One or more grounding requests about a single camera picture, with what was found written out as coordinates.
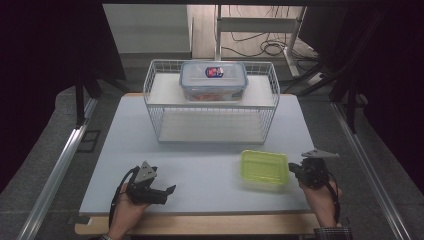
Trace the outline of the person's left hand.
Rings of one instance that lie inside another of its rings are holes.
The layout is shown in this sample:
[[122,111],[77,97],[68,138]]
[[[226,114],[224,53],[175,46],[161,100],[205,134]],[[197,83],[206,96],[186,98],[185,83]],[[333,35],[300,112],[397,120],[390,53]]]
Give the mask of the person's left hand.
[[111,229],[121,230],[124,233],[131,230],[141,220],[149,204],[135,204],[126,193],[127,183],[124,183],[118,194]]

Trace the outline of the white metal desk frame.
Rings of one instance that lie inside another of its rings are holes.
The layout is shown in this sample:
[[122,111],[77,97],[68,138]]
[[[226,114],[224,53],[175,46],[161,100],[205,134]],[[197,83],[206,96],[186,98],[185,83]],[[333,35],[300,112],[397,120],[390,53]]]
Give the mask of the white metal desk frame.
[[222,15],[222,6],[215,6],[215,50],[214,59],[222,58],[221,35],[223,32],[241,33],[282,33],[289,34],[289,42],[283,47],[283,54],[293,78],[299,78],[300,73],[293,59],[294,44],[297,40],[306,7],[302,6],[295,18],[288,17],[230,17]]

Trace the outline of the clear food container blue lid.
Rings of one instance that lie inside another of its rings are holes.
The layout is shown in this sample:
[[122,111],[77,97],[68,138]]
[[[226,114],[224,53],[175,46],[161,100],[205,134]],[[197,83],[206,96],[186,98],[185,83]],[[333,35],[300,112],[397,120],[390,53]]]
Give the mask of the clear food container blue lid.
[[238,102],[249,82],[241,62],[187,61],[181,65],[179,85],[191,102]]

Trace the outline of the white cabinet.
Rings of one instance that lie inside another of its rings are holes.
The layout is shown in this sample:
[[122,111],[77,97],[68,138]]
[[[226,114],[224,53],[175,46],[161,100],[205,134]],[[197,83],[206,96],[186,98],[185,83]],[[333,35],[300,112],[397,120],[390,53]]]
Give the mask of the white cabinet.
[[192,23],[187,5],[104,4],[120,54],[192,53]]

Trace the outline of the person's right hand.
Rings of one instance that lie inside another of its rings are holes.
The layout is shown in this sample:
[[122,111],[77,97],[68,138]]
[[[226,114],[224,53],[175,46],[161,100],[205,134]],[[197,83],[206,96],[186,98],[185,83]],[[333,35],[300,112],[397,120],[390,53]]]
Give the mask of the person's right hand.
[[306,201],[315,214],[319,225],[321,227],[336,227],[336,207],[330,190],[327,187],[312,189],[302,182],[299,182],[299,187],[303,190]]

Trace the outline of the black metal stand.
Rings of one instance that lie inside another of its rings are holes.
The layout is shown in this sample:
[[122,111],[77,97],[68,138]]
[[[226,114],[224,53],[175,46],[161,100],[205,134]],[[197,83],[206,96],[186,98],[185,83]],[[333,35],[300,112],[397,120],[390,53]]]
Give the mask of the black metal stand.
[[340,102],[344,97],[347,98],[346,123],[353,134],[356,133],[355,113],[357,108],[357,90],[357,77],[351,76],[338,80],[329,95],[330,100],[333,102]]
[[101,96],[102,91],[97,82],[96,76],[89,71],[82,71],[78,74],[75,84],[76,99],[76,128],[79,129],[85,121],[84,111],[84,91],[87,91],[91,98],[97,99]]

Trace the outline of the aluminium rail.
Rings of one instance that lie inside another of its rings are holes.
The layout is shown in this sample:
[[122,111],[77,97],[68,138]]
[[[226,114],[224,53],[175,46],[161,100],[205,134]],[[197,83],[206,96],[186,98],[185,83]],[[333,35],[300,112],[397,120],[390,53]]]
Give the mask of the aluminium rail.
[[389,196],[378,177],[371,164],[370,158],[363,148],[363,145],[357,135],[350,129],[347,123],[347,115],[344,113],[342,106],[338,103],[331,103],[331,107],[347,137],[361,169],[364,171],[365,177],[395,238],[397,240],[412,240],[394,201]]
[[92,113],[97,105],[96,99],[90,98],[83,108],[83,119],[79,127],[72,130],[51,174],[49,175],[37,201],[22,226],[17,240],[34,240],[64,179],[69,165],[87,130]]

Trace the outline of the white wire two-tier rack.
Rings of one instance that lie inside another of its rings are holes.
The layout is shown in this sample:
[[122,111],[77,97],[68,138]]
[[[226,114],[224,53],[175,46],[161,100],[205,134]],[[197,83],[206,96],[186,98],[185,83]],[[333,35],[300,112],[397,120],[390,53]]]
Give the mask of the white wire two-tier rack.
[[144,102],[160,142],[265,142],[278,108],[280,87],[270,62],[241,62],[248,86],[238,102],[191,102],[179,85],[187,61],[154,60],[145,78]]

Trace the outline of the white power strip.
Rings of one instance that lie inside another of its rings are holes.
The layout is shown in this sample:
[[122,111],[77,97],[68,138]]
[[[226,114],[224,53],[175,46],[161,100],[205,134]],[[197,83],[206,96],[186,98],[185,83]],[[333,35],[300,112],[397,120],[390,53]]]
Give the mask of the white power strip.
[[325,75],[322,72],[318,72],[311,79],[308,80],[307,84],[309,86],[313,86],[316,83],[320,82],[324,77]]

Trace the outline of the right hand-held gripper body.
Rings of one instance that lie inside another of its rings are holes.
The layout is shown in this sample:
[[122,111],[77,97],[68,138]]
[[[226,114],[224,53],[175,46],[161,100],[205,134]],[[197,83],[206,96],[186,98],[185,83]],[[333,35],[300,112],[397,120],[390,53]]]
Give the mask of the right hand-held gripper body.
[[330,180],[330,173],[326,167],[326,158],[338,158],[338,153],[313,149],[302,153],[301,173],[299,180],[306,186],[314,189],[321,188]]

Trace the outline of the green plastic food container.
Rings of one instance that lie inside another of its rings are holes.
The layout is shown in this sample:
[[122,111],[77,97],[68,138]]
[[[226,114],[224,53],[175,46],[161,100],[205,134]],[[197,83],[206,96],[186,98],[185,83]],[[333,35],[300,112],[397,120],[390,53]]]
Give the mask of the green plastic food container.
[[249,188],[282,191],[289,182],[288,159],[283,153],[244,150],[240,177]]

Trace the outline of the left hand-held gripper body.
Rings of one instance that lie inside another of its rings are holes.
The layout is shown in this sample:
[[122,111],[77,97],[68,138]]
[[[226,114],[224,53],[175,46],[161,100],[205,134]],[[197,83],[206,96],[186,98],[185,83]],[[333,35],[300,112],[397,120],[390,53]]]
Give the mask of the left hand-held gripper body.
[[151,188],[156,176],[156,167],[151,167],[146,161],[136,168],[126,188],[126,193],[134,204],[166,203],[167,192]]

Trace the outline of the black curtain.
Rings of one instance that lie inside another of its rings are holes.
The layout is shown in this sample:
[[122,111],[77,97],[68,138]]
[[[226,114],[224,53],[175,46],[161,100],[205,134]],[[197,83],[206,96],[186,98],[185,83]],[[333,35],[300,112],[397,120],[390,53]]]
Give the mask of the black curtain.
[[[309,7],[300,38],[326,67],[347,63],[375,9]],[[424,194],[424,0],[391,0],[352,72],[330,98],[345,95],[350,81],[365,96],[364,114]]]
[[126,78],[102,0],[0,0],[0,192],[48,124],[57,95]]

